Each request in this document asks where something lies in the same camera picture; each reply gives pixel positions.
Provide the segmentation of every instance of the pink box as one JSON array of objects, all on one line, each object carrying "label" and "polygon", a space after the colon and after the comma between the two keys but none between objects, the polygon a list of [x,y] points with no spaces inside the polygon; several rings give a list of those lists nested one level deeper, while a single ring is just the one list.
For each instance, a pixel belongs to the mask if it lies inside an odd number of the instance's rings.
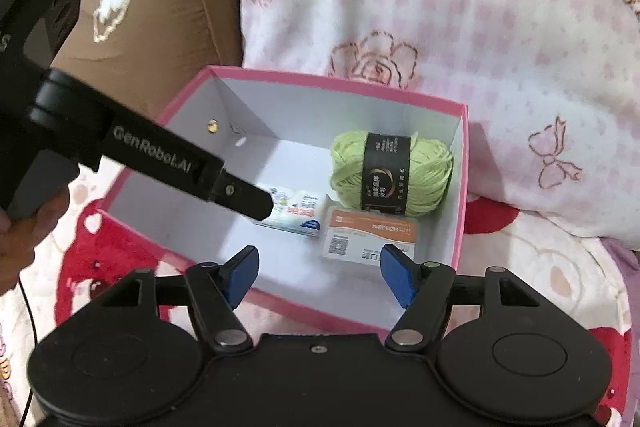
[{"label": "pink box", "polygon": [[[207,130],[210,120],[218,122],[215,134]],[[442,204],[420,218],[415,260],[458,265],[468,168],[463,104],[337,78],[210,66],[159,121],[220,156],[236,176],[327,193],[334,200],[329,147],[338,134],[417,132],[437,138],[453,153],[454,169]],[[203,261],[224,263],[245,245],[255,245],[260,273],[246,300],[322,330],[383,334],[402,314],[382,277],[328,269],[318,238],[258,227],[136,172],[123,171],[101,213],[180,270]]]}]

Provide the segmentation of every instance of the purple fabric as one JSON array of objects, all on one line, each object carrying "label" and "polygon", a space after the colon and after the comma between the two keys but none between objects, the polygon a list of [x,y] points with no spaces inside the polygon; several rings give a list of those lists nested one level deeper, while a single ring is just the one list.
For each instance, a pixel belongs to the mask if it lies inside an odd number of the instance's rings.
[{"label": "purple fabric", "polygon": [[622,273],[629,297],[631,311],[631,368],[629,372],[629,387],[626,390],[625,413],[622,426],[631,427],[634,423],[636,403],[640,399],[640,261],[636,254],[623,247],[615,239],[603,239],[602,245],[612,256]]}]

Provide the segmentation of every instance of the skein of light green yarn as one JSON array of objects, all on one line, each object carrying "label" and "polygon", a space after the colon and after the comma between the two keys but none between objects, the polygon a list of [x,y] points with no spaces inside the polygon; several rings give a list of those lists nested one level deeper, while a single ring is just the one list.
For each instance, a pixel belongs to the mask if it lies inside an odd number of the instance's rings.
[{"label": "skein of light green yarn", "polygon": [[[362,160],[367,134],[366,131],[345,132],[331,145],[334,161],[331,188],[338,194],[340,203],[349,208],[360,208]],[[453,156],[444,143],[419,138],[417,134],[411,137],[406,216],[422,216],[440,204],[452,168]]]}]

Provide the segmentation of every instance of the brown cushion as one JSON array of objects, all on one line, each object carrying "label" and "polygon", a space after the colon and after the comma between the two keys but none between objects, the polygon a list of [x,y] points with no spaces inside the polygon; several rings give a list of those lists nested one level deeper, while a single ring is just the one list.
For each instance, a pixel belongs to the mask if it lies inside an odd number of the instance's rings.
[{"label": "brown cushion", "polygon": [[82,0],[54,66],[155,118],[203,66],[241,60],[238,0]]}]

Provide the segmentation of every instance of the silver screw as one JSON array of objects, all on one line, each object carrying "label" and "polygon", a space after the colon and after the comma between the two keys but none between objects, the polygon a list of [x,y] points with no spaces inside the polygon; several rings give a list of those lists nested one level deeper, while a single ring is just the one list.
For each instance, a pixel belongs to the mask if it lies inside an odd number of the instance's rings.
[{"label": "silver screw", "polygon": [[416,344],[420,344],[424,337],[420,331],[398,330],[391,334],[391,339],[398,344],[398,346],[415,346]]},{"label": "silver screw", "polygon": [[220,346],[239,346],[247,340],[246,333],[241,330],[222,330],[216,335],[216,342]]}]

